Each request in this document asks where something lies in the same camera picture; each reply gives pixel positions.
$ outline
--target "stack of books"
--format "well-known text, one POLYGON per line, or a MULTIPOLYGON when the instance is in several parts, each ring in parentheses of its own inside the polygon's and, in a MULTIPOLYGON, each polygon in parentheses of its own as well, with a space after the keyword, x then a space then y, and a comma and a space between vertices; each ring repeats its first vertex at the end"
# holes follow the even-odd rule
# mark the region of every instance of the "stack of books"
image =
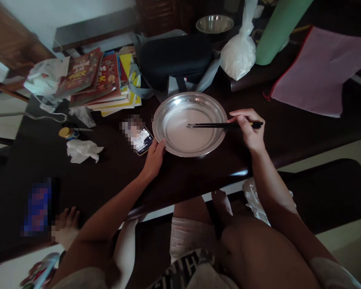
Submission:
MULTIPOLYGON (((141 98, 128 88, 132 63, 131 53, 119 55, 111 51, 103 55, 99 48, 72 59, 55 97, 71 95, 69 108, 87 106, 102 116, 141 106, 141 98)), ((133 73, 130 81, 140 87, 140 75, 133 73)))

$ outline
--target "tiled floor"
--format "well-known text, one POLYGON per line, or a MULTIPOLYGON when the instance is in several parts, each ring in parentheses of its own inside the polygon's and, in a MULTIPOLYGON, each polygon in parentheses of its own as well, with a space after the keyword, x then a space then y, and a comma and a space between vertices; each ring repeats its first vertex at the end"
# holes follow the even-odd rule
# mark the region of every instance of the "tiled floor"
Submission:
MULTIPOLYGON (((19 92, 28 97, 30 95, 29 91, 26 89, 20 90, 19 92)), ((0 94, 0 113, 24 112, 26 107, 26 102, 7 94, 0 94)), ((0 118, 0 137, 15 139, 22 118, 23 116, 7 116, 0 118)))
MULTIPOLYGON (((0 113, 24 111, 25 107, 25 102, 0 94, 0 113)), ((21 116, 0 118, 0 137, 15 138, 21 118, 21 116)), ((355 159, 361 164, 361 140, 296 162, 280 170, 298 172, 340 158, 355 159)), ((223 188, 223 190, 228 194, 240 191, 242 189, 242 183, 243 182, 232 184, 223 188)), ((210 200, 210 194, 203 195, 203 199, 205 201, 210 200)), ((174 206, 164 208, 148 214, 145 220, 170 214, 173 210, 174 206)), ((361 220, 321 233, 317 235, 317 237, 332 252, 336 259, 361 282, 361 220)), ((6 288, 17 286, 21 278, 26 276, 26 271, 33 266, 35 262, 41 260, 49 252, 61 252, 62 250, 62 247, 57 245, 1 265, 0 287, 2 287, 3 282, 9 282, 9 280, 12 283, 7 284, 8 286, 5 286, 6 288)))

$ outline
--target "white shorts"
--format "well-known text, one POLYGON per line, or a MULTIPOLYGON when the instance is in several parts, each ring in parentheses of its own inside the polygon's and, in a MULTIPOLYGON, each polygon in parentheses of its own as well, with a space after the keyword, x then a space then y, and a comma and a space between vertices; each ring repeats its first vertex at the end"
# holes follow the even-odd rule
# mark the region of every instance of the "white shorts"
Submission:
POLYGON ((195 249, 215 253, 217 237, 213 225, 183 218, 172 218, 170 256, 171 264, 195 249))

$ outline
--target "yellow book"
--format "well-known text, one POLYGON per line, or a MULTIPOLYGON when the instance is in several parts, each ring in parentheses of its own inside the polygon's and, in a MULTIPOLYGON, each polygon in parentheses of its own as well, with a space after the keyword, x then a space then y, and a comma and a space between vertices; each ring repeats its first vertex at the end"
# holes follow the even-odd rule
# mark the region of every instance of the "yellow book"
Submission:
MULTIPOLYGON (((131 64, 134 63, 132 54, 130 53, 130 54, 119 55, 119 58, 120 58, 120 63, 122 64, 127 77, 129 77, 131 64)), ((121 92, 121 94, 127 94, 128 93, 127 86, 122 88, 120 90, 120 92, 121 92)))
MULTIPOLYGON (((140 87, 141 84, 140 75, 138 75, 138 77, 134 79, 132 84, 134 84, 136 87, 140 87)), ((107 116, 110 115, 109 112, 114 113, 122 109, 134 108, 135 106, 142 105, 142 99, 139 96, 136 96, 130 89, 128 89, 128 93, 131 94, 130 101, 128 103, 118 104, 113 106, 105 106, 102 108, 96 108, 94 110, 101 111, 102 116, 107 116)))

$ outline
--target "chopsticks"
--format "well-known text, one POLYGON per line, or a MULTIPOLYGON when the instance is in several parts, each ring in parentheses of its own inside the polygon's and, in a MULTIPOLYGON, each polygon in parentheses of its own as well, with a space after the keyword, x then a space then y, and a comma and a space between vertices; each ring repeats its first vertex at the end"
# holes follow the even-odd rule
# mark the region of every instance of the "chopsticks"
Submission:
MULTIPOLYGON (((261 128, 263 122, 251 122, 250 125, 254 129, 261 128)), ((205 124, 188 124, 188 128, 240 128, 239 123, 231 122, 231 123, 205 123, 205 124)))

